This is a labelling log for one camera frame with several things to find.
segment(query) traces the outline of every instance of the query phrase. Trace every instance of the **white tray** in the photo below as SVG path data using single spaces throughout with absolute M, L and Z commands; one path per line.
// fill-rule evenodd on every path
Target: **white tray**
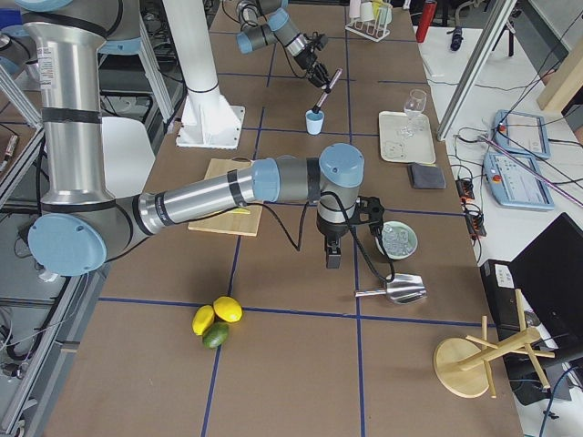
M 406 124 L 407 116 L 403 112 L 379 113 L 381 157 L 390 162 L 434 164 L 435 150 L 429 118 L 421 114 L 415 119 L 416 131 L 412 137 L 399 135 L 399 131 Z

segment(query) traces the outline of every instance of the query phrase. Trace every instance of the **lime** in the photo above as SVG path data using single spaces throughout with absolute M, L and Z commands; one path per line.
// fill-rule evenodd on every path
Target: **lime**
M 215 321 L 215 310 L 210 305 L 200 307 L 192 319 L 192 330 L 195 334 L 202 335 L 213 321 Z
M 243 316 L 243 308 L 234 299 L 228 296 L 222 296 L 212 303 L 215 313 L 225 321 L 239 321 Z
M 209 349 L 216 349 L 229 337 L 229 324 L 224 321 L 213 323 L 202 336 L 202 344 Z

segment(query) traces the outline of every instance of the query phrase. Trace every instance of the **glass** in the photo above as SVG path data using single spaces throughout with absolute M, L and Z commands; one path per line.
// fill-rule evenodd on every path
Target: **glass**
M 425 111 L 427 103 L 427 94 L 422 89 L 412 89 L 409 97 L 404 102 L 403 111 L 407 115 L 407 124 L 401 128 L 400 134 L 403 137 L 412 137 L 414 135 L 414 119 Z

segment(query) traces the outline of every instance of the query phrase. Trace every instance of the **wooden cutting board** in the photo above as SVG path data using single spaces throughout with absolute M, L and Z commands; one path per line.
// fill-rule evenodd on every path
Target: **wooden cutting board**
M 239 170 L 250 167 L 250 162 L 233 161 L 231 159 L 210 160 L 205 179 L 226 175 L 230 170 Z M 202 230 L 220 234 L 245 235 L 256 237 L 261 218 L 262 207 L 249 206 L 243 210 L 234 210 L 213 218 L 189 223 L 189 230 Z

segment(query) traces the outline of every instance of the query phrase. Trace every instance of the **white table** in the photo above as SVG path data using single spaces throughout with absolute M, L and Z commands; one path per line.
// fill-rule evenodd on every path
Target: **white table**
M 431 27 L 424 43 L 419 45 L 424 62 L 428 67 L 427 79 L 430 81 L 435 109 L 440 120 L 455 91 L 455 86 L 436 84 L 436 82 L 446 82 L 448 84 L 457 84 L 459 82 L 465 65 L 482 32 L 480 29 L 464 29 L 464 42 L 460 50 L 452 52 L 449 49 L 451 35 L 447 34 L 451 30 L 443 27 Z M 526 53 L 516 40 L 513 57 L 508 57 L 507 50 L 506 33 L 496 50 L 488 58 L 476 82 L 477 84 L 508 89 L 515 86 L 524 86 L 537 77 L 537 71 L 531 65 Z M 537 97 L 543 89 L 542 83 L 537 84 L 535 89 L 517 106 L 516 111 L 542 115 L 547 122 L 561 118 L 562 116 L 559 113 L 544 113 L 539 109 Z M 459 129 L 463 127 L 480 130 L 491 129 L 495 112 L 499 109 L 510 109 L 520 97 L 521 92 L 522 89 L 503 91 L 474 86 L 447 135 L 448 153 L 454 154 L 455 134 Z M 565 120 L 547 125 L 547 132 L 549 138 L 576 140 Z M 475 139 L 479 132 L 464 129 L 461 135 L 466 139 Z M 486 150 L 487 146 L 484 144 L 466 144 L 461 140 L 457 140 L 457 155 L 462 159 L 482 163 Z M 459 164 L 454 157 L 450 157 L 450 161 L 452 165 Z M 571 178 L 583 178 L 583 149 L 581 147 L 551 143 L 551 159 L 549 162 Z M 479 165 L 472 165 L 467 162 L 462 164 L 469 167 L 474 176 L 480 175 L 481 167 Z M 546 164 L 540 163 L 539 166 L 542 174 L 550 180 L 565 180 Z M 454 175 L 457 174 L 459 169 L 458 167 L 452 167 Z M 462 178 L 467 177 L 467 170 L 462 168 L 460 175 Z M 485 213 L 487 231 L 487 237 L 481 239 L 481 256 L 479 256 L 480 248 L 476 245 L 476 258 L 479 257 L 478 263 L 486 259 L 512 260 L 562 212 L 567 212 L 583 228 L 583 208 L 559 196 L 553 190 L 551 190 L 551 197 L 556 205 L 554 210 L 548 212 L 525 211 L 500 207 L 492 197 L 487 184 L 485 183 L 483 187 L 481 187 L 481 184 L 481 178 L 474 179 L 476 204 L 481 206 Z M 583 188 L 577 187 L 575 184 L 564 185 L 562 188 L 571 195 L 583 199 Z M 571 396 L 574 400 L 572 402 L 554 401 L 552 411 L 558 414 L 560 419 L 547 421 L 545 436 L 581 435 L 583 415 L 580 412 L 583 408 L 583 393 L 579 389 L 572 389 Z M 522 406 L 517 401 L 520 421 L 525 434 L 538 436 L 543 419 L 543 411 L 546 407 L 547 401 L 541 401 L 527 407 Z

